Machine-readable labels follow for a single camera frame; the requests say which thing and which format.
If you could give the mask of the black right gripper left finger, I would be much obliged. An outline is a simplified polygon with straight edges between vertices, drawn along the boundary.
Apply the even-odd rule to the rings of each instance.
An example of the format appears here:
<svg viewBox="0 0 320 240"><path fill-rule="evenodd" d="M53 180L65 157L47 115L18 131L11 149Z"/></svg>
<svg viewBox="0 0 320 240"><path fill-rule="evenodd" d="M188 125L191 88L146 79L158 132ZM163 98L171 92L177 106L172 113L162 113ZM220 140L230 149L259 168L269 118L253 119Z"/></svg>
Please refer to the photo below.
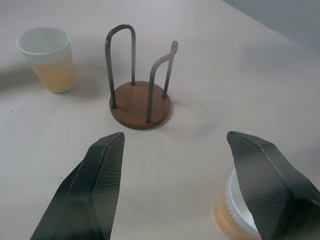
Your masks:
<svg viewBox="0 0 320 240"><path fill-rule="evenodd" d="M62 181L34 230L33 240L109 240L117 209L125 135L92 144Z"/></svg>

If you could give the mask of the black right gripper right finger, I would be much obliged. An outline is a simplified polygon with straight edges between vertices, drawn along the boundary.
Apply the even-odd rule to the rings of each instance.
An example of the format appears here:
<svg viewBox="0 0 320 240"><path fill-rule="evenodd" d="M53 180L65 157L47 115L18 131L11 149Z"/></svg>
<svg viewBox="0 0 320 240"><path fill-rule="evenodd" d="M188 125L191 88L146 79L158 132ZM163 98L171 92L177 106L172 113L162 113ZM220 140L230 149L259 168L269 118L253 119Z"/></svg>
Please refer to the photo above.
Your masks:
<svg viewBox="0 0 320 240"><path fill-rule="evenodd" d="M244 202L263 240L318 240L320 191L271 142L227 133Z"/></svg>

